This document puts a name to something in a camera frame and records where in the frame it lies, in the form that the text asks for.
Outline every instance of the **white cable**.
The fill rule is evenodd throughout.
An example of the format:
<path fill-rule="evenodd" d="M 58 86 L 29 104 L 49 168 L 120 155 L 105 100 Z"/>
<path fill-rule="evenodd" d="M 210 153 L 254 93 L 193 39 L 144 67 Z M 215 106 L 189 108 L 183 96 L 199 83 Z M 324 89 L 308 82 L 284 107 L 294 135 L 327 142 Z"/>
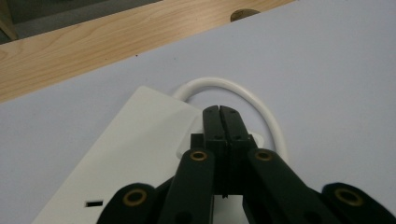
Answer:
<path fill-rule="evenodd" d="M 201 77 L 180 86 L 173 94 L 173 97 L 180 101 L 186 101 L 199 89 L 204 87 L 220 87 L 229 91 L 233 91 L 251 103 L 257 109 L 257 111 L 260 112 L 267 123 L 274 139 L 276 153 L 283 159 L 283 161 L 289 163 L 288 149 L 286 148 L 285 138 L 282 131 L 280 130 L 279 125 L 277 124 L 274 115 L 256 95 L 244 87 L 220 77 Z"/>

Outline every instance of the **white table surface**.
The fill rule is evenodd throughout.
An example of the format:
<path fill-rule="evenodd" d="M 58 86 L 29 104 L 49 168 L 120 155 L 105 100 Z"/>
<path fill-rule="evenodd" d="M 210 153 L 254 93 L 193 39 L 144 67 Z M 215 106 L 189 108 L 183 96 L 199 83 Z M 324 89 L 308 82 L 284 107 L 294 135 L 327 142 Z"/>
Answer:
<path fill-rule="evenodd" d="M 0 223 L 30 223 L 137 87 L 226 77 L 259 95 L 311 188 L 345 182 L 396 215 L 396 1 L 301 0 L 0 104 Z M 190 100 L 259 115 L 222 90 Z"/>

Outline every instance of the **power strip socket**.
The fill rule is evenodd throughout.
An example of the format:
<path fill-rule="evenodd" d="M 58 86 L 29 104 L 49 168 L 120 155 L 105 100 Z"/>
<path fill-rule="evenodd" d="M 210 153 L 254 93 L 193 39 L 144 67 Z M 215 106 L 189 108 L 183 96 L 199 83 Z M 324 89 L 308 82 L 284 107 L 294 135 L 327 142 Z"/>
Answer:
<path fill-rule="evenodd" d="M 157 187 L 173 176 L 191 133 L 202 129 L 202 110 L 140 87 L 34 223 L 96 223 L 118 189 L 135 182 Z M 215 223 L 246 223 L 241 197 L 215 201 Z"/>

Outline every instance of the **wooden surface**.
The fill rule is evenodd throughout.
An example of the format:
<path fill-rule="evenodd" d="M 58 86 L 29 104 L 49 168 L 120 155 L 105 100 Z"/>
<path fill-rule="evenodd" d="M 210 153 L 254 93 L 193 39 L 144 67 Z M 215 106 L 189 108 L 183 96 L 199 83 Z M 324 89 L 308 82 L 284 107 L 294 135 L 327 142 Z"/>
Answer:
<path fill-rule="evenodd" d="M 0 45 L 0 102 L 292 0 L 163 0 Z"/>

